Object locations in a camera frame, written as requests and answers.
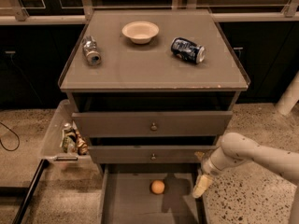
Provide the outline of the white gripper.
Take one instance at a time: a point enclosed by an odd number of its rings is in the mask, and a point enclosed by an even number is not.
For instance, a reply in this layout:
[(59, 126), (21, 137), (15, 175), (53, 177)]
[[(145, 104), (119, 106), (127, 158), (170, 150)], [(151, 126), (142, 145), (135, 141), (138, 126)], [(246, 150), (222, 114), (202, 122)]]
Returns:
[(206, 154), (201, 151), (196, 151), (194, 155), (201, 161), (201, 168), (203, 175), (196, 178), (193, 187), (192, 196), (197, 199), (200, 198), (205, 191), (212, 185), (213, 177), (221, 173), (220, 158), (214, 154)]

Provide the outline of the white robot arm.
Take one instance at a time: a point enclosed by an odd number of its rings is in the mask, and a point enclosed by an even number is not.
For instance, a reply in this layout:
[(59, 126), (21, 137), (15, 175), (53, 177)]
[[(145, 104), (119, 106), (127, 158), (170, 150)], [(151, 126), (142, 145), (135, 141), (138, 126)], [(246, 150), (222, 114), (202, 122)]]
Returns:
[(200, 198), (211, 186), (213, 178), (224, 170), (253, 161), (270, 172), (293, 183), (297, 189), (292, 202), (289, 224), (299, 224), (299, 154), (266, 147), (239, 133), (227, 133), (220, 145), (207, 153), (196, 152), (201, 162), (192, 196)]

